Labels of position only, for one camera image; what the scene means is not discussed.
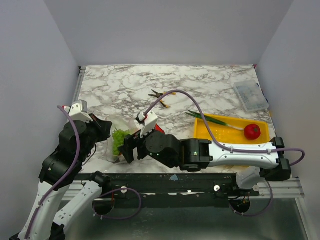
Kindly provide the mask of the clear zip top bag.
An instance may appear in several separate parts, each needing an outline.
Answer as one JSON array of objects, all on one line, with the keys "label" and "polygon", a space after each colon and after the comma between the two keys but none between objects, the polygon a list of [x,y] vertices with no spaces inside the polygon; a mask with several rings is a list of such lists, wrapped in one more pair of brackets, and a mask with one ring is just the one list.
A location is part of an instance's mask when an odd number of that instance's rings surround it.
[{"label": "clear zip top bag", "polygon": [[116,165],[127,164],[123,154],[118,147],[124,144],[124,138],[138,131],[135,120],[131,118],[122,118],[116,115],[110,115],[106,118],[112,122],[110,129],[110,138],[106,141],[106,149],[104,152],[105,160]]}]

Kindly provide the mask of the green toy grapes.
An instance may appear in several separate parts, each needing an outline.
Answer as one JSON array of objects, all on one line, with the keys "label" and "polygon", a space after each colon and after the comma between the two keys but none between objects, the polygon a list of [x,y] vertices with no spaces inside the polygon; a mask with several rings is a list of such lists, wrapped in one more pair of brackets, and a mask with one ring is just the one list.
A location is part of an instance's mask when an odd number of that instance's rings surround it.
[{"label": "green toy grapes", "polygon": [[114,156],[120,156],[121,152],[119,151],[119,147],[124,144],[125,137],[130,133],[129,130],[115,129],[112,133],[112,154]]}]

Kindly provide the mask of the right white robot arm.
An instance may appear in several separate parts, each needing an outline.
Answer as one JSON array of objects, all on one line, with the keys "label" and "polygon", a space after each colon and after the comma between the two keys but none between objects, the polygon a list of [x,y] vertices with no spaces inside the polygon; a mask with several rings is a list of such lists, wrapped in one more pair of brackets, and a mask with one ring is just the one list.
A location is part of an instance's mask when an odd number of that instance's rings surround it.
[{"label": "right white robot arm", "polygon": [[189,138],[179,140],[171,134],[153,130],[145,136],[139,132],[127,135],[118,147],[128,163],[151,157],[166,167],[181,171],[199,172],[217,166],[246,166],[230,183],[230,191],[241,196],[260,182],[282,182],[290,179],[292,170],[284,152],[276,142],[262,144],[223,143],[218,146],[208,139]]}]

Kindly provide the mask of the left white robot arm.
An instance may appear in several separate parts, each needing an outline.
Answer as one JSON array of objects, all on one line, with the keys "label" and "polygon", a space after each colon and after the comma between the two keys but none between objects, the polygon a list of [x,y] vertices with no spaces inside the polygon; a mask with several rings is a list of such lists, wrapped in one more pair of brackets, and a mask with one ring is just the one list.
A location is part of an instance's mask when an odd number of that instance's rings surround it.
[{"label": "left white robot arm", "polygon": [[94,199],[107,197],[111,191],[109,177],[96,171],[82,190],[62,209],[61,201],[70,189],[97,143],[111,136],[112,122],[94,114],[86,120],[68,116],[54,152],[42,164],[36,199],[22,230],[12,240],[64,240],[70,224]]}]

